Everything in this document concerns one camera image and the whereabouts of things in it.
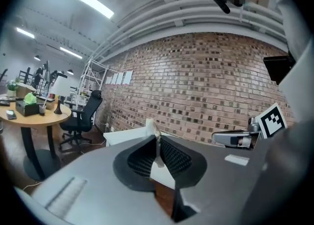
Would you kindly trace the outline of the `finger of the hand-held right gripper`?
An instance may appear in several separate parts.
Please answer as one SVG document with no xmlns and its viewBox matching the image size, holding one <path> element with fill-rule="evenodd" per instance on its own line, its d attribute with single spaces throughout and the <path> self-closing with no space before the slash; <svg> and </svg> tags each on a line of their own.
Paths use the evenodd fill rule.
<svg viewBox="0 0 314 225">
<path fill-rule="evenodd" d="M 233 130 L 233 131 L 215 132 L 212 134 L 211 139 L 212 141 L 222 144 L 226 147 L 249 148 L 251 145 L 252 138 L 248 131 Z"/>
</svg>

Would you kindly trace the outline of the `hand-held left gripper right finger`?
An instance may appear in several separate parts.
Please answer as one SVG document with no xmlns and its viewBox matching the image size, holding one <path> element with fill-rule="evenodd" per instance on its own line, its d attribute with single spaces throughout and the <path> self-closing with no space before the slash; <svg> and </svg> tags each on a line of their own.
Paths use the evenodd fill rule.
<svg viewBox="0 0 314 225">
<path fill-rule="evenodd" d="M 264 165 L 269 148 L 223 148 L 161 137 L 161 154 L 175 181 L 172 216 L 160 222 L 238 222 Z"/>
</svg>

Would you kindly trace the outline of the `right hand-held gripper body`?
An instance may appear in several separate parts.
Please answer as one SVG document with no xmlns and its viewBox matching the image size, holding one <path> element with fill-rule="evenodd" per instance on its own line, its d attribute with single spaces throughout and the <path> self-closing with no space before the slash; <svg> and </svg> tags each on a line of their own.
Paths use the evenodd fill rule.
<svg viewBox="0 0 314 225">
<path fill-rule="evenodd" d="M 288 127 L 284 115 L 277 103 L 248 121 L 250 135 L 261 135 L 263 139 L 273 137 L 277 132 Z"/>
</svg>

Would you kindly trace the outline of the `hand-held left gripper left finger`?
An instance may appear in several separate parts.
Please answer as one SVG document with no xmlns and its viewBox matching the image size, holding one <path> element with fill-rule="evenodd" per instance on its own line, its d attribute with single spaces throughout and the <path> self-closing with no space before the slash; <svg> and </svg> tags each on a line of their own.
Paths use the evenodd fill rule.
<svg viewBox="0 0 314 225">
<path fill-rule="evenodd" d="M 71 224 L 170 225 L 172 220 L 152 192 L 131 190 L 113 171 L 115 157 L 143 140 L 137 138 L 81 155 L 42 182 L 32 197 L 46 208 L 60 209 L 72 186 L 79 186 L 80 193 L 64 216 Z"/>
</svg>

